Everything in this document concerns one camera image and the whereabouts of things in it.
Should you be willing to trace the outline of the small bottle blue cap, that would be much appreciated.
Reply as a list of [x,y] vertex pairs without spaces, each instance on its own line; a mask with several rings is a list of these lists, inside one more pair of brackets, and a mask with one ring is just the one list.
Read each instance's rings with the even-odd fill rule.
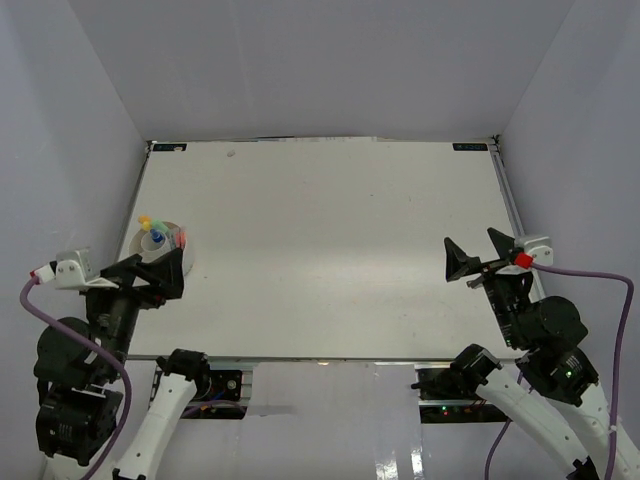
[[160,248],[163,243],[165,242],[165,236],[164,234],[156,229],[151,229],[149,231],[149,240],[150,240],[150,250],[156,250],[158,248]]

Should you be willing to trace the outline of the orange pencil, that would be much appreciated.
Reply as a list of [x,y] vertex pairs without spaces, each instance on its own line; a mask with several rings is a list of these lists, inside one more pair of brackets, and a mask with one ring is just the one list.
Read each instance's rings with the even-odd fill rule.
[[186,247],[186,230],[183,227],[179,227],[175,234],[176,247],[182,250]]

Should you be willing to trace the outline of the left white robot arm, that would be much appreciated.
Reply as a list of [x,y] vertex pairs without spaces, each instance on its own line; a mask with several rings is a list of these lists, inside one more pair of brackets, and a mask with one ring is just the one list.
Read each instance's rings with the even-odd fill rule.
[[[29,299],[46,283],[78,292],[86,317],[54,319]],[[25,310],[46,323],[33,373],[39,410],[39,450],[56,479],[153,479],[192,399],[211,387],[206,354],[176,349],[160,357],[155,397],[125,453],[112,449],[127,422],[132,382],[125,369],[138,316],[184,291],[183,251],[174,248],[146,262],[131,255],[101,271],[85,249],[63,252],[34,270],[20,293]]]

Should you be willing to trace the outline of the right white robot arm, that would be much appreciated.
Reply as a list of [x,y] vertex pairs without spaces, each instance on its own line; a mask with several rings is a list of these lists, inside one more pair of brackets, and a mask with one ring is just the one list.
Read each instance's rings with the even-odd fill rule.
[[[633,281],[609,272],[554,266],[547,237],[513,238],[495,228],[487,233],[497,253],[489,261],[468,255],[445,238],[446,281],[466,278],[469,288],[484,290],[506,346],[523,353],[516,361],[523,378],[567,422],[597,475],[602,479],[638,478],[639,449],[619,416],[621,350],[635,293]],[[576,305],[562,296],[531,300],[535,272],[625,285],[609,392],[580,347],[588,329]]]

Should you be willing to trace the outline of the white divided round container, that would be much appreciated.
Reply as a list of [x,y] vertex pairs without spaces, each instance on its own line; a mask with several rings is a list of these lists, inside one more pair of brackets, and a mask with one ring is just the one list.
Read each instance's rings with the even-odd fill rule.
[[[157,258],[161,257],[162,255],[166,254],[170,250],[177,248],[175,243],[176,231],[179,227],[183,227],[185,230],[186,228],[184,226],[179,226],[175,223],[172,223],[166,220],[159,220],[159,221],[160,221],[160,228],[156,230],[161,231],[165,236],[165,242],[163,243],[163,245],[156,250],[150,250],[149,249],[150,247],[149,231],[143,231],[139,227],[135,231],[127,247],[127,253],[129,255],[140,254],[143,258],[144,263],[150,263],[156,260]],[[183,250],[183,261],[182,261],[182,268],[183,268],[184,275],[187,275],[191,272],[191,270],[193,269],[194,263],[195,263],[194,249],[189,243],[189,239],[186,231],[186,247]]]

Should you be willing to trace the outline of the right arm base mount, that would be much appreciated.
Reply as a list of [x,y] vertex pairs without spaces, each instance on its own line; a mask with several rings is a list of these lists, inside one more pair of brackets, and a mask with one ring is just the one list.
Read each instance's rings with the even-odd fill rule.
[[495,405],[457,386],[449,368],[418,368],[411,389],[418,393],[423,425],[504,423],[506,415]]

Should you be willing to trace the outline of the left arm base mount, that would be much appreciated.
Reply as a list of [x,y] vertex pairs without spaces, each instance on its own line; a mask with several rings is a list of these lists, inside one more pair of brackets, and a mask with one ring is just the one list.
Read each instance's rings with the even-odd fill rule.
[[189,401],[183,418],[189,420],[242,420],[247,412],[249,394],[243,393],[247,375],[239,369],[213,366],[205,353],[176,349],[156,359],[149,404],[169,373],[195,378],[196,395]]

